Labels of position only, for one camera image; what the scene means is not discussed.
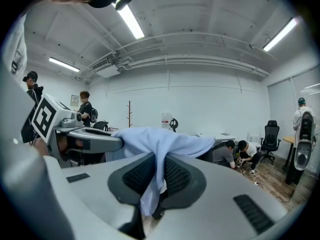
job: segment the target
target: black jacket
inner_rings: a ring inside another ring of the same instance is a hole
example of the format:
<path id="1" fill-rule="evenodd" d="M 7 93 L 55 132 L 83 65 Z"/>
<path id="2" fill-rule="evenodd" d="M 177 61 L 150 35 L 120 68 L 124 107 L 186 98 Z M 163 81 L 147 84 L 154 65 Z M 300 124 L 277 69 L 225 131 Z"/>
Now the black jacket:
<path id="1" fill-rule="evenodd" d="M 31 125 L 32 118 L 34 117 L 35 111 L 38 107 L 38 104 L 41 100 L 42 92 L 44 88 L 43 86 L 39 87 L 37 84 L 33 86 L 32 89 L 29 89 L 26 93 L 29 94 L 29 96 L 34 100 L 34 107 L 32 111 L 30 112 L 28 118 L 26 119 L 23 128 L 21 130 L 22 140 L 23 143 L 27 143 L 32 141 L 33 139 L 33 127 Z"/>

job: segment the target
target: wooden coat rack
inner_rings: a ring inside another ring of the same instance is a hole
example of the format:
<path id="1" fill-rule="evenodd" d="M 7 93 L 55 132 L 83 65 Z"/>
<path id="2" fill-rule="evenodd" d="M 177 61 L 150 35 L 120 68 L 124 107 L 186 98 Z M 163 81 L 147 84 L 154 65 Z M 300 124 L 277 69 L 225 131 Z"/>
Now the wooden coat rack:
<path id="1" fill-rule="evenodd" d="M 131 101 L 129 100 L 129 105 L 126 105 L 128 108 L 129 108 L 129 117 L 127 117 L 127 119 L 129 119 L 129 128 L 132 126 L 132 123 L 131 123 Z"/>

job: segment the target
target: black rubber pad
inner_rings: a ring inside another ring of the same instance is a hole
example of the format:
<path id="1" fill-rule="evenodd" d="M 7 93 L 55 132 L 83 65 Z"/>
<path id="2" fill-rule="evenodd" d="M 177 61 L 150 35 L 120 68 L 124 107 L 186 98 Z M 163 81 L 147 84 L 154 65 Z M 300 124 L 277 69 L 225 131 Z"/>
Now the black rubber pad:
<path id="1" fill-rule="evenodd" d="M 261 234 L 274 225 L 273 221 L 250 196 L 242 194 L 234 197 L 233 200 L 258 234 Z"/>
<path id="2" fill-rule="evenodd" d="M 86 179 L 86 178 L 89 178 L 90 176 L 86 173 L 81 173 L 81 174 L 77 174 L 77 175 L 74 175 L 74 176 L 70 176 L 70 177 L 66 177 L 66 180 L 69 182 L 69 183 L 72 183 L 72 182 L 77 182 L 77 181 L 81 181 L 83 179 Z"/>

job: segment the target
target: round wooden table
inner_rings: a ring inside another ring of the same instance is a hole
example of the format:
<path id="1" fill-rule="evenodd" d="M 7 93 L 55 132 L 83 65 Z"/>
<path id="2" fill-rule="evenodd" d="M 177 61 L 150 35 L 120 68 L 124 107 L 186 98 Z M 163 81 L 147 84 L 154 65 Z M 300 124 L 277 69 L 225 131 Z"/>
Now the round wooden table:
<path id="1" fill-rule="evenodd" d="M 294 148 L 295 137 L 294 137 L 294 136 L 284 136 L 284 137 L 283 137 L 283 140 L 284 140 L 285 142 L 291 143 L 288 157 L 287 157 L 287 159 L 286 159 L 285 165 L 282 167 L 282 170 L 287 174 L 287 173 L 288 173 L 288 170 L 289 170 L 289 168 L 288 168 L 288 163 L 289 163 L 289 161 L 290 161 L 292 149 Z"/>

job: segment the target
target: gray shirt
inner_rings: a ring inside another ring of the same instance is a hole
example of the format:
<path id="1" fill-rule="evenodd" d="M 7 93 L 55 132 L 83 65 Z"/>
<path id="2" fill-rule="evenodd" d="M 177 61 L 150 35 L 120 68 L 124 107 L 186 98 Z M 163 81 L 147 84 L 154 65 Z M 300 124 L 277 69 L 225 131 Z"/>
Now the gray shirt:
<path id="1" fill-rule="evenodd" d="M 226 146 L 222 146 L 212 152 L 213 155 L 213 163 L 218 164 L 222 161 L 227 161 L 231 163 L 234 161 L 234 156 L 232 152 Z"/>

